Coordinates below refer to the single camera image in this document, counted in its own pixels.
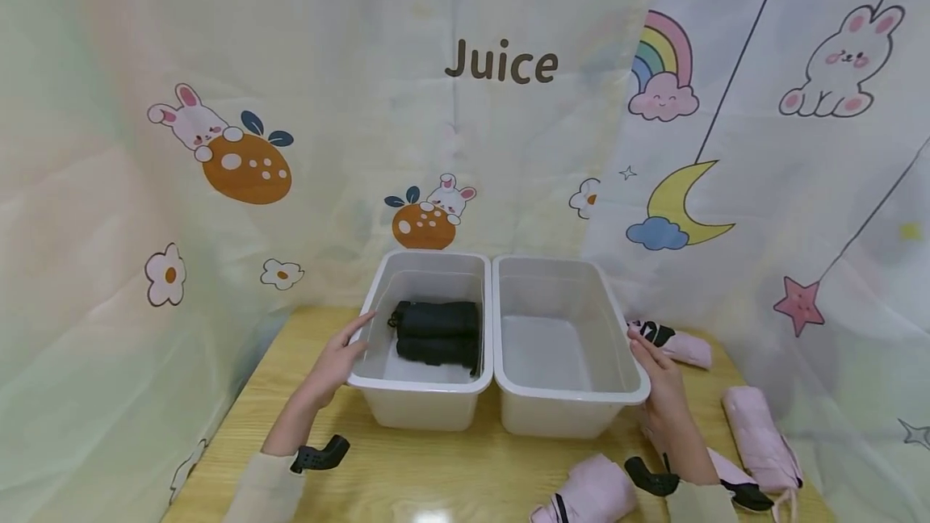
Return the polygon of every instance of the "black folded umbrella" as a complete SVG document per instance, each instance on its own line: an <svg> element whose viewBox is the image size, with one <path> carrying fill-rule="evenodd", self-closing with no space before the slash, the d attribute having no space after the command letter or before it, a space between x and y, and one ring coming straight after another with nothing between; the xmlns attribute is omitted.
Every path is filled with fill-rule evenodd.
<svg viewBox="0 0 930 523"><path fill-rule="evenodd" d="M422 362L428 366L465 366L475 375L481 357L481 344L470 337L402 337L397 339L397 354L410 362Z"/></svg>
<svg viewBox="0 0 930 523"><path fill-rule="evenodd" d="M478 305L470 301L423 303L402 301L387 322L397 329L398 339L408 337L478 339L481 320Z"/></svg>

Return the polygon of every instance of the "pink cloud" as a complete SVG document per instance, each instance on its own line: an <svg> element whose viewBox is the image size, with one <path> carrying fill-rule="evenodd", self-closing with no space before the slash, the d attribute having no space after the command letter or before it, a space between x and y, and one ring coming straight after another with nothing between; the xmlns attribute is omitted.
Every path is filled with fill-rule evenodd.
<svg viewBox="0 0 930 523"><path fill-rule="evenodd" d="M700 105L690 85L678 87L678 76L668 71L654 75L645 90L630 100L630 113L644 119L672 121L678 115L691 115Z"/></svg>

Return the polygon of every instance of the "white flower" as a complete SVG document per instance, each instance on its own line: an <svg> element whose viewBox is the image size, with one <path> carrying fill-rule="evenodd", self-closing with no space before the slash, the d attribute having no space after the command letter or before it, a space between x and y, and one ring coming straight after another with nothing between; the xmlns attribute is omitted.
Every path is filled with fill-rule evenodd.
<svg viewBox="0 0 930 523"><path fill-rule="evenodd" d="M187 457L186 461L180 463L180 466L175 471L174 478L171 480L171 499L169 499L169 504L172 504L174 500L178 498L180 488L184 486L184 482L191 474L191 470L194 470L194 467L197 466L197 462L200 462L200 458L203 456L203 450L206 448L207 439L202 438L200 442L197 443L194 452L191 452L191 456Z"/></svg>
<svg viewBox="0 0 930 523"><path fill-rule="evenodd" d="M278 291L287 291L294 283L304 278L304 270L296 262L280 262L275 259L265 261L262 283L274 285Z"/></svg>
<svg viewBox="0 0 930 523"><path fill-rule="evenodd" d="M178 246L171 243L164 253L155 253L145 262L145 277L149 280L149 303L159 308L165 303L177 305L184 298L184 260Z"/></svg>
<svg viewBox="0 0 930 523"><path fill-rule="evenodd" d="M579 217L586 220L591 218L591 209L594 206L594 201L597 199L597 191L600 187L600 180L597 178L588 178L581 183L579 191L573 194L568 200L568 206L578 211Z"/></svg>

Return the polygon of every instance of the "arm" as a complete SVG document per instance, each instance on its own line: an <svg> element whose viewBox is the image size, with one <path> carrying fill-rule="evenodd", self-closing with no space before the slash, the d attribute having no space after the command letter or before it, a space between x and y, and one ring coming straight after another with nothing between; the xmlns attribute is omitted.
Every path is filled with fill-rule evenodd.
<svg viewBox="0 0 930 523"><path fill-rule="evenodd" d="M645 402L649 425L681 481L668 495L672 523L735 523L730 493L720 484L707 444L693 420L678 366L639 332L628 332L630 350L649 374L652 392Z"/></svg>
<svg viewBox="0 0 930 523"><path fill-rule="evenodd" d="M304 475L291 472L296 452L307 443L313 420L349 378L351 366L367 344L349 344L374 312L360 316L334 335L320 352L310 374L278 415L262 451L249 461L223 523L288 523L304 494Z"/></svg>

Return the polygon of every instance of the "white plastic bin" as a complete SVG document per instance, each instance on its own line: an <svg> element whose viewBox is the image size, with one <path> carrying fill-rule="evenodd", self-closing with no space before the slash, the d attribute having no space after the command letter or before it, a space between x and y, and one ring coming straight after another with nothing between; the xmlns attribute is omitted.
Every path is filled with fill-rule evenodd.
<svg viewBox="0 0 930 523"><path fill-rule="evenodd" d="M494 260L494 375L501 421L532 437L595 438L649 396L626 321L593 262Z"/></svg>
<svg viewBox="0 0 930 523"><path fill-rule="evenodd" d="M353 338L368 340L368 350L349 376L349 385L362 390L378 424L450 431L471 425L478 394L494 374L490 295L491 262L483 255L393 250L384 256L362 306L362 314L377 310L378 315ZM477 303L482 321L478 375L472 377L463 366L428 366L400 358L396 331L388 320L401 301Z"/></svg>

